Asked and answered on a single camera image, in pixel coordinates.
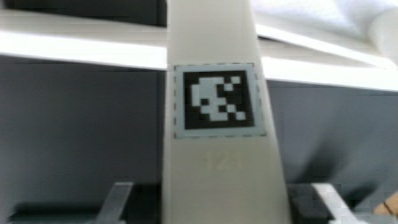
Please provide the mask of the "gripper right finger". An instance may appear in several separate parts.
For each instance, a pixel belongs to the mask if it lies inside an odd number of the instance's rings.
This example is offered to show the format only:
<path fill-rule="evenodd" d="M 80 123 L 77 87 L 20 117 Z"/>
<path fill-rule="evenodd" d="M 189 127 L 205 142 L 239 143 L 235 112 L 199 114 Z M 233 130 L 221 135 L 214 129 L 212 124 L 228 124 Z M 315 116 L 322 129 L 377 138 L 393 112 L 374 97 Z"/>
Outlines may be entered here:
<path fill-rule="evenodd" d="M 334 186 L 329 183 L 288 185 L 294 224 L 358 224 Z"/>

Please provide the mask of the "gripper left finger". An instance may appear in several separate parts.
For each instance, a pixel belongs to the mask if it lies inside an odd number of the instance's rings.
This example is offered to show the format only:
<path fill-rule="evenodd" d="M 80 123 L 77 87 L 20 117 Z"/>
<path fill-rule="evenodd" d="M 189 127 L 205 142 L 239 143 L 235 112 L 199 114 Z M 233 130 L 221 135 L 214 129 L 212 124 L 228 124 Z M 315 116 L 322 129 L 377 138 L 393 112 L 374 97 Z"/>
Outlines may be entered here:
<path fill-rule="evenodd" d="M 123 220 L 125 206 L 132 194 L 134 183 L 116 182 L 102 205 L 95 224 L 127 224 Z"/>

